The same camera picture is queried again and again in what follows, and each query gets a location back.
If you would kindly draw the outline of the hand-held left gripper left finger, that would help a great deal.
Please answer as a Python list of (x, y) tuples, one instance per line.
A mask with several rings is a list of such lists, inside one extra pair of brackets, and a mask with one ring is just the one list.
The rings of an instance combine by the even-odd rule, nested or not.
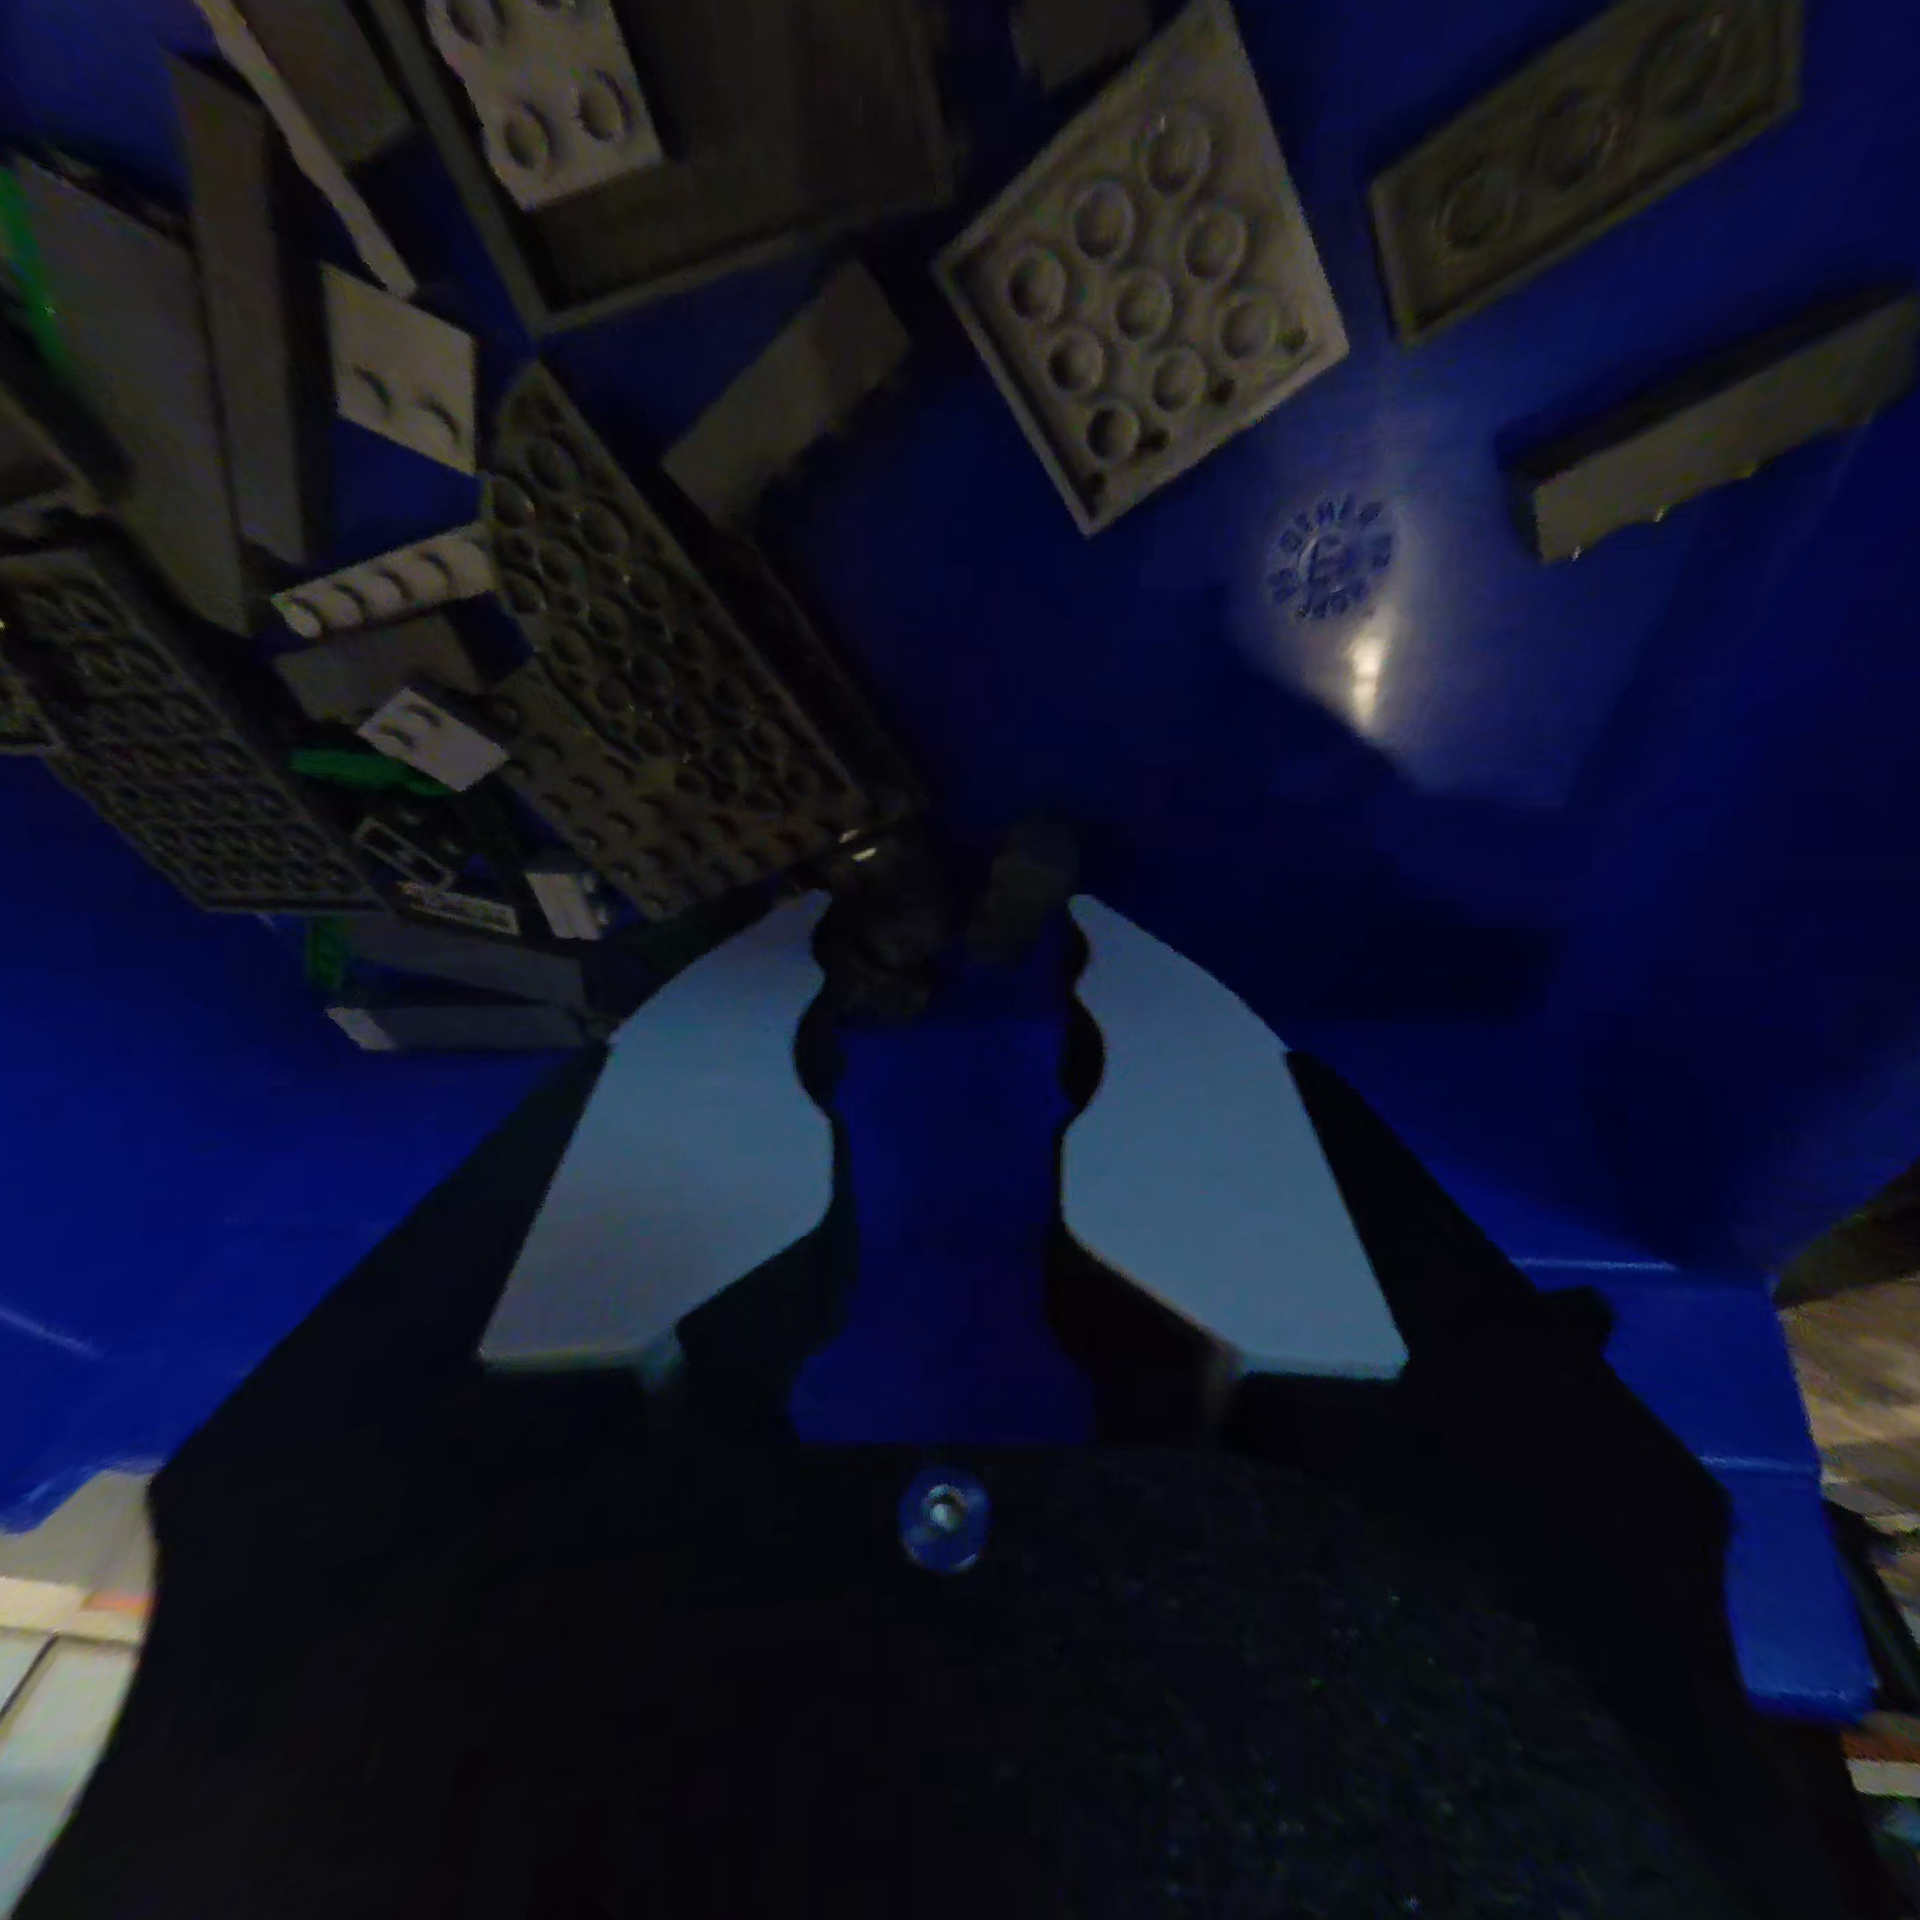
[(798, 1040), (826, 910), (772, 904), (618, 1027), (477, 1342), (486, 1371), (672, 1386), (681, 1320), (824, 1223), (832, 1126)]

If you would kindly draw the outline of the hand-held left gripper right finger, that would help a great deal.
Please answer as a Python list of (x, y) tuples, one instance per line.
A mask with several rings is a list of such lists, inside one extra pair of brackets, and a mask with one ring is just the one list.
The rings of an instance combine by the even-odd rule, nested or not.
[(1216, 1432), (1244, 1389), (1401, 1381), (1409, 1343), (1290, 1046), (1204, 966), (1077, 894), (1058, 1306), (1100, 1432)]

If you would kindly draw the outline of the small black brick piece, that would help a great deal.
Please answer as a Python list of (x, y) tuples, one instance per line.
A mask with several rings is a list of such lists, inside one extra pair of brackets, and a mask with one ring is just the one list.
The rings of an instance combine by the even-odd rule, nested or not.
[(908, 1024), (956, 963), (1021, 963), (1066, 921), (1083, 833), (1064, 815), (1011, 827), (989, 855), (913, 821), (837, 849), (811, 939), (832, 1019)]

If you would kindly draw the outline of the blue plastic bin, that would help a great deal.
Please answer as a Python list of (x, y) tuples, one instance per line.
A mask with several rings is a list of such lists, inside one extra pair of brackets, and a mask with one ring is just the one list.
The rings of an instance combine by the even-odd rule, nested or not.
[[(1254, 1065), (1334, 1067), (1723, 1493), (1755, 1699), (1866, 1703), (1790, 1417), (1772, 1270), (1915, 1160), (1915, 386), (1581, 557), (1507, 461), (1821, 301), (1915, 290), (1915, 3), (1809, 3), (1801, 111), (1499, 309), (1401, 347), (1364, 159), (1581, 3), (1252, 3), (1348, 363), (1083, 539), (929, 293), (929, 371), (778, 505), (956, 829), (1057, 809), (1184, 954), (1182, 1065), (1125, 1206), (1229, 1342), (1313, 1288)], [(1040, 987), (848, 1040), (865, 1315), (824, 1432), (1035, 1434)], [(292, 935), (203, 915), (49, 774), (5, 773), (5, 1521), (166, 1458), (534, 1083), (330, 1030)], [(1229, 1030), (1252, 1051), (1228, 1067)], [(1273, 1193), (1197, 1223), (1176, 1147)]]

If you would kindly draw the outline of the light grey small tile brick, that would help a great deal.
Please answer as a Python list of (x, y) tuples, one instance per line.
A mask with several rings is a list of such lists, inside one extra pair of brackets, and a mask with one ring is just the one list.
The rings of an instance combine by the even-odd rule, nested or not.
[(354, 727), (376, 752), (444, 785), (468, 792), (512, 761), (512, 749), (445, 688), (402, 683)]

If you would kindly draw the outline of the dark grey wedge brick plate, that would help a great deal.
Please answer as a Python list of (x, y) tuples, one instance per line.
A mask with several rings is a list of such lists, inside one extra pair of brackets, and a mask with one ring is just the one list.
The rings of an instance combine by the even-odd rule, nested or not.
[(645, 921), (916, 815), (908, 759), (780, 578), (635, 481), (542, 358), (496, 400), (482, 506), (529, 649), (486, 695), (501, 777)]

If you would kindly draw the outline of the light grey long brick plate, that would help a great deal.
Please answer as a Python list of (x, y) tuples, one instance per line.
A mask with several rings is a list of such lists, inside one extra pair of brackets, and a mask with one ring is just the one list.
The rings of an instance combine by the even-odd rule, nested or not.
[(270, 605), (300, 639), (418, 616), (496, 587), (493, 543), (473, 520), (278, 589)]

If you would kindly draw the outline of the dark grey rectangular brick plate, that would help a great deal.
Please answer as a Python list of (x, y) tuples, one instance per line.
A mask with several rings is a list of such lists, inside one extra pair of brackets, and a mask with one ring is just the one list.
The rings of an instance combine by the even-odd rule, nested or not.
[(248, 658), (108, 536), (11, 551), (5, 659), (62, 738), (54, 774), (214, 913), (382, 915), (338, 801), (285, 762)]

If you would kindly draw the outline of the dark grey short brick plate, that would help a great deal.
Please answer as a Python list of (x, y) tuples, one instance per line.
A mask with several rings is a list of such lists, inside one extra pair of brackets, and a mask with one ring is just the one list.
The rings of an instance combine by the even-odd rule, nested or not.
[(660, 457), (708, 520), (742, 520), (905, 367), (908, 331), (865, 263), (835, 266)]

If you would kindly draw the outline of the dark grey small brick plate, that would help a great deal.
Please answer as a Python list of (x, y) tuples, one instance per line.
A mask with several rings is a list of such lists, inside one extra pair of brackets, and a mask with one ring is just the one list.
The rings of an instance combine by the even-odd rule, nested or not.
[(1798, 1), (1624, 1), (1370, 184), (1403, 345), (1462, 321), (1707, 174), (1801, 105)]
[(1505, 496), (1526, 552), (1579, 559), (1873, 422), (1914, 389), (1915, 336), (1915, 290), (1821, 299), (1525, 435), (1505, 457)]

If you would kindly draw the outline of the dark grey tall panel brick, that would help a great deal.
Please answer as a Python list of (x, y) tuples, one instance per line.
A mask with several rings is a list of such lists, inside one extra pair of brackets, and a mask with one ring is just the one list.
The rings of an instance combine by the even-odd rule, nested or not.
[(283, 569), (323, 543), (330, 393), (300, 170), (212, 63), (166, 54), (240, 536)]

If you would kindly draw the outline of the dark box brick green print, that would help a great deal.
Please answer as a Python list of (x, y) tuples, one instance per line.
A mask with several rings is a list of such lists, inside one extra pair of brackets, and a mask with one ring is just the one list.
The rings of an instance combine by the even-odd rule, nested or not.
[(128, 466), (118, 520), (190, 611), (251, 634), (253, 573), (190, 245), (93, 179), (36, 159), (17, 178), (80, 400)]

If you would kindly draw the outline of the dark grey square panel brick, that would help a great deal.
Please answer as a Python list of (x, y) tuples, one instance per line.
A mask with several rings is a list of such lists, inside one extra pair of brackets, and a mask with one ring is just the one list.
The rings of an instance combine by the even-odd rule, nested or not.
[(422, 3), (372, 1), (386, 54), (534, 336), (953, 194), (929, 3), (612, 3), (665, 162), (540, 209), (493, 178)]

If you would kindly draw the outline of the light grey square brick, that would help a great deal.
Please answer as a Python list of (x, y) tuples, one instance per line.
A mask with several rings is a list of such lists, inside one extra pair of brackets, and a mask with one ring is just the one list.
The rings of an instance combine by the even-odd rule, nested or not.
[(665, 162), (610, 1), (425, 1), (493, 178), (540, 209)]

